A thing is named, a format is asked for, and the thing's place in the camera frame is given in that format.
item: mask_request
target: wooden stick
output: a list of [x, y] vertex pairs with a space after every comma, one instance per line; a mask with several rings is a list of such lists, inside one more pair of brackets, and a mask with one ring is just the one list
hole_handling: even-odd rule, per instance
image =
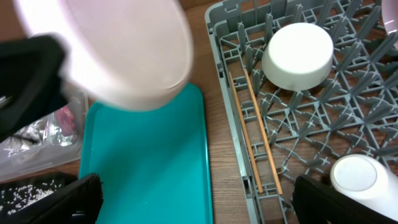
[[268, 161], [269, 161], [269, 164], [271, 165], [272, 175], [274, 176], [274, 180], [275, 180], [276, 188], [278, 189], [278, 193], [281, 195], [282, 194], [282, 187], [280, 186], [278, 173], [276, 172], [274, 159], [272, 158], [271, 148], [269, 147], [267, 134], [266, 134], [266, 129], [264, 127], [264, 123], [262, 122], [262, 116], [260, 114], [259, 106], [257, 105], [256, 96], [254, 96], [254, 92], [253, 92], [253, 88], [252, 88], [251, 81], [250, 81], [250, 78], [249, 78], [249, 74], [248, 74], [248, 71], [246, 71], [246, 69], [244, 70], [244, 74], [246, 76], [246, 81], [248, 83], [248, 88], [249, 88], [249, 91], [250, 91], [251, 99], [253, 101], [254, 110], [256, 111], [257, 120], [258, 120], [258, 122], [260, 124], [262, 140], [264, 141], [264, 145], [266, 147]]
[[232, 89], [233, 89], [233, 92], [234, 92], [236, 110], [238, 111], [239, 119], [241, 120], [242, 129], [243, 129], [243, 136], [244, 136], [244, 139], [246, 141], [246, 145], [248, 147], [250, 161], [251, 161], [251, 166], [253, 167], [254, 178], [256, 180], [256, 184], [257, 184], [257, 188], [259, 189], [259, 193], [261, 194], [261, 193], [264, 192], [264, 190], [262, 189], [262, 184], [261, 184], [261, 180], [260, 180], [259, 171], [257, 170], [256, 160], [254, 158], [253, 149], [251, 147], [248, 130], [246, 129], [246, 123], [244, 122], [244, 119], [243, 119], [241, 104], [239, 103], [238, 93], [236, 92], [235, 84], [234, 84], [234, 80], [232, 78], [231, 72], [229, 72], [229, 78], [231, 79], [231, 86], [232, 86]]

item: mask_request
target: plastic dish rack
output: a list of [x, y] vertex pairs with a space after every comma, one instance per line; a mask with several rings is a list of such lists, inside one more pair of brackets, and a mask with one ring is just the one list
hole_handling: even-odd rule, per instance
[[[333, 163], [352, 153], [374, 157], [397, 174], [398, 51], [393, 45], [398, 35], [386, 34], [381, 1], [271, 0], [260, 4], [257, 0], [219, 2], [207, 10], [205, 22], [250, 222], [298, 223], [291, 196], [300, 174], [325, 183]], [[272, 35], [293, 22], [323, 27], [335, 45], [330, 75], [311, 90], [277, 88], [261, 68]], [[276, 191], [244, 69], [252, 77], [282, 195]], [[234, 83], [229, 81], [229, 72]], [[252, 176], [231, 85], [238, 91], [262, 194]]]

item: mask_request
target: teal tray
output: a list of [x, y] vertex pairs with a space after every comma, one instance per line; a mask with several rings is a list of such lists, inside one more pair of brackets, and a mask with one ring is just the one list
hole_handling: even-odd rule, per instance
[[188, 84], [149, 112], [93, 104], [80, 177], [92, 172], [104, 192], [96, 223], [213, 223], [201, 91]]

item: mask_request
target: wooden table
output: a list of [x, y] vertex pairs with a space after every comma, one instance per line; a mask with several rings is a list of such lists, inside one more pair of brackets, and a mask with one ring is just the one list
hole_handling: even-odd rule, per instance
[[[214, 3], [202, 4], [185, 12], [195, 45], [191, 82], [202, 90], [205, 98], [214, 220], [215, 223], [249, 223], [220, 83], [206, 32], [205, 12], [212, 4]], [[24, 32], [13, 10], [12, 0], [0, 1], [0, 41], [23, 36]], [[77, 175], [79, 166], [80, 161], [75, 161], [33, 175], [52, 171]]]

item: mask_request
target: dish rack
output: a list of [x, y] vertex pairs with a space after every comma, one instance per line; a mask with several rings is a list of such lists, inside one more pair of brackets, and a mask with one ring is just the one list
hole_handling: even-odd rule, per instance
[[[330, 184], [333, 163], [352, 153], [376, 158], [398, 173], [398, 35], [386, 34], [381, 1], [226, 0], [205, 22], [228, 115], [251, 223], [298, 223], [291, 203], [300, 174]], [[324, 28], [335, 53], [318, 87], [287, 91], [267, 80], [261, 58], [272, 35], [293, 22]], [[279, 195], [257, 123], [244, 69], [252, 77], [280, 179]], [[229, 72], [233, 77], [230, 82]], [[232, 86], [248, 127], [263, 193], [246, 150]]]

